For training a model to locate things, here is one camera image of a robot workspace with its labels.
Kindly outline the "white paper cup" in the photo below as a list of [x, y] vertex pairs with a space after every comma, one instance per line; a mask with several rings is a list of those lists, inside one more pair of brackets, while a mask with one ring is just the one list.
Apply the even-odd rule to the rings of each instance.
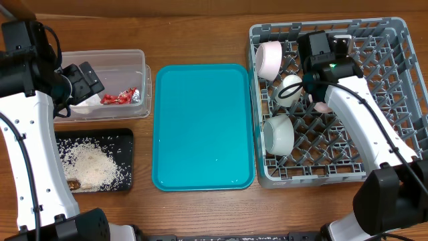
[[293, 95], [287, 97], [287, 98], [279, 98], [278, 94], [280, 93], [281, 90], [283, 90], [284, 88], [288, 87], [289, 85], [295, 84], [295, 83], [300, 83], [302, 81], [302, 79], [297, 76], [297, 75], [288, 75], [286, 76], [281, 84], [279, 86], [276, 87], [276, 89], [274, 90], [274, 99], [275, 101], [280, 105], [280, 106], [284, 106], [284, 107], [291, 107], [291, 105], [293, 104], [294, 101], [298, 101], [302, 92], [302, 89], [300, 88], [297, 92], [295, 92]]

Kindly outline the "pink small bowl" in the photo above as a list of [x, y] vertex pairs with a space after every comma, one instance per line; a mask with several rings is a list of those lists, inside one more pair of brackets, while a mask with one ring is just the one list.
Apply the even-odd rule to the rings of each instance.
[[274, 81], [282, 63], [282, 45], [279, 41], [259, 45], [255, 53], [255, 70], [260, 78]]

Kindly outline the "red snack wrapper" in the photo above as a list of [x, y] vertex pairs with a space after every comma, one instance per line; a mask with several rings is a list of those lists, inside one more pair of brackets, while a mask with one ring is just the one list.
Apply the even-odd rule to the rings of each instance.
[[101, 99], [100, 103], [103, 105], [135, 104], [139, 101], [140, 101], [140, 92], [136, 87], [134, 87], [121, 92], [117, 96], [105, 94]]

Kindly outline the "white tissue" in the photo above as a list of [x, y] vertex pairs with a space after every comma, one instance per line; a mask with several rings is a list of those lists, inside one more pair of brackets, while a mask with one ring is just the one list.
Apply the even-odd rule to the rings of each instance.
[[79, 103], [78, 105], [71, 106], [71, 110], [79, 114], [88, 114], [92, 112], [93, 108], [100, 105], [101, 105], [101, 98], [99, 97], [98, 94], [95, 94], [90, 98], [86, 99], [85, 101]]

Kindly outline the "pink plate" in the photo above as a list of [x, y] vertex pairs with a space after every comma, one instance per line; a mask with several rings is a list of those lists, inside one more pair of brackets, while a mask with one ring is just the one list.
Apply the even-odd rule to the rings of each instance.
[[328, 107], [328, 105], [325, 102], [314, 102], [311, 94], [308, 95], [308, 98], [309, 98], [309, 101], [311, 103], [315, 104], [314, 105], [314, 109], [316, 111], [321, 112], [321, 113], [330, 113], [330, 112], [333, 112], [333, 110], [330, 107]]

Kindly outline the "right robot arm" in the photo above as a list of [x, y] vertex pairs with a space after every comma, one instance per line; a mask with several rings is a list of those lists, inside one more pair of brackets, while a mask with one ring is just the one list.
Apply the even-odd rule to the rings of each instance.
[[351, 36], [307, 33], [297, 39], [302, 86], [331, 108], [361, 156], [367, 177], [352, 212], [322, 228], [326, 240], [379, 240], [427, 221], [427, 161], [395, 132], [350, 57]]

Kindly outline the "rice pile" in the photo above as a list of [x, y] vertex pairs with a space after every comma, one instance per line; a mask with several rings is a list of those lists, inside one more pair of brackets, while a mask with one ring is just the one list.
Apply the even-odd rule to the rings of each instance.
[[66, 181], [78, 180], [81, 188], [73, 193], [120, 191], [131, 186], [130, 165], [117, 161], [113, 144], [102, 144], [94, 138], [58, 140], [60, 160]]

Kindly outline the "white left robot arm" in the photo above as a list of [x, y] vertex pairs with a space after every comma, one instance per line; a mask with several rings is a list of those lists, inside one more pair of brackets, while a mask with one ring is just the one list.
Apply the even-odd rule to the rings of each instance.
[[17, 194], [16, 240], [143, 240], [133, 225], [81, 212], [65, 178], [54, 118], [104, 89], [91, 65], [62, 66], [51, 28], [35, 20], [1, 26], [1, 132]]

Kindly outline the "metal bowl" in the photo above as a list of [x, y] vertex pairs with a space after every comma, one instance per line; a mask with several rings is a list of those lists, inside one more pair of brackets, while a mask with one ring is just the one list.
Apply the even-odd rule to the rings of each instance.
[[288, 156], [294, 148], [294, 129], [290, 118], [278, 115], [263, 124], [265, 149], [272, 155]]

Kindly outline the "brown food piece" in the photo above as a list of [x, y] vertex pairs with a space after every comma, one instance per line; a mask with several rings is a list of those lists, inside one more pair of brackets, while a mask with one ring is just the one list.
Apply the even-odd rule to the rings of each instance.
[[70, 191], [74, 191], [81, 188], [81, 183], [78, 180], [67, 180]]

